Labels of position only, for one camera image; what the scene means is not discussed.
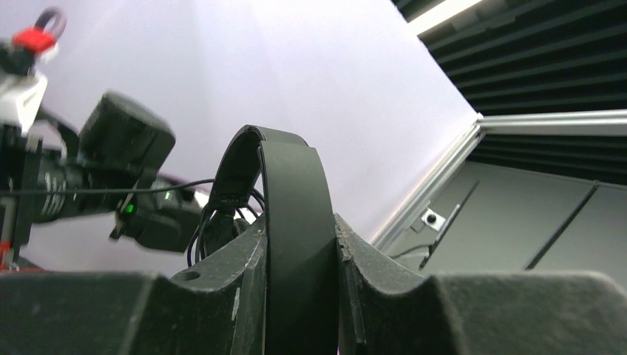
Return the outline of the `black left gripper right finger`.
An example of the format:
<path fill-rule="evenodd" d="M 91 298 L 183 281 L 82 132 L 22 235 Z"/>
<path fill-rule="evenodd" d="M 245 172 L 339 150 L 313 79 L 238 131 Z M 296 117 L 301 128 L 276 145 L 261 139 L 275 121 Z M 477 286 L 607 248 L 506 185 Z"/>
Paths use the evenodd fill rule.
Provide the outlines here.
<path fill-rule="evenodd" d="M 341 354 L 626 352 L 626 292 L 605 274 L 422 276 L 335 221 Z"/>

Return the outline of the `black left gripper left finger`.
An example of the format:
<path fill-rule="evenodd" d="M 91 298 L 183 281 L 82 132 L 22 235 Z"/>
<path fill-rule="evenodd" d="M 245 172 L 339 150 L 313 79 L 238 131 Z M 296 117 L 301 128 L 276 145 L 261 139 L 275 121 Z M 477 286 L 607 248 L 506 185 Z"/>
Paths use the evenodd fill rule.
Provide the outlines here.
<path fill-rule="evenodd" d="M 172 278 L 154 272 L 1 276 L 3 354 L 262 354 L 265 227 Z"/>

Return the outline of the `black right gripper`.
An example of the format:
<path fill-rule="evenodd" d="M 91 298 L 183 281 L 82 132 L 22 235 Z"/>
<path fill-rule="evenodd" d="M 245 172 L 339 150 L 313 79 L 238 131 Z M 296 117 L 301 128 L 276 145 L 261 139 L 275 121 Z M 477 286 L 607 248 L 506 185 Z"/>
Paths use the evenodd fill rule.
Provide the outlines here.
<path fill-rule="evenodd" d="M 1 254 L 17 255 L 37 223 L 114 211 L 127 176 L 61 157 L 43 141 L 1 125 Z"/>

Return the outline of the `black on-ear headphones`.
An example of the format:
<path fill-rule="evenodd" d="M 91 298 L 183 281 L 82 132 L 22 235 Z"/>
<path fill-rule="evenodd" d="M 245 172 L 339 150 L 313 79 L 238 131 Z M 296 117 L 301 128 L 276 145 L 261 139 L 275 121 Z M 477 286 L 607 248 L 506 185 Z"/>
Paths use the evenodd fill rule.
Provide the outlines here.
<path fill-rule="evenodd" d="M 234 215 L 262 181 L 264 212 L 240 235 L 254 249 L 236 288 L 233 354 L 334 354 L 336 234 L 317 151 L 289 132 L 246 125 L 220 162 L 198 241 L 210 257 L 234 242 Z"/>

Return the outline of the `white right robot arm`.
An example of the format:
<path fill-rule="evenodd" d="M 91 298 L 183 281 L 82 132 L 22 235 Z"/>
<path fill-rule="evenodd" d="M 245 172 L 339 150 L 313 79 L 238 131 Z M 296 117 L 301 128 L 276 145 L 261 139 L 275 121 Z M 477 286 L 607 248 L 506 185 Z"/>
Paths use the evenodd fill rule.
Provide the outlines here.
<path fill-rule="evenodd" d="M 200 207 L 193 185 L 160 174 L 175 144 L 169 125 L 114 91 L 105 92 L 80 132 L 40 109 L 36 121 L 66 149 L 46 148 L 13 124 L 1 126 L 1 255 L 16 256 L 38 223 L 114 213 L 111 238 L 148 249 L 188 248 Z"/>

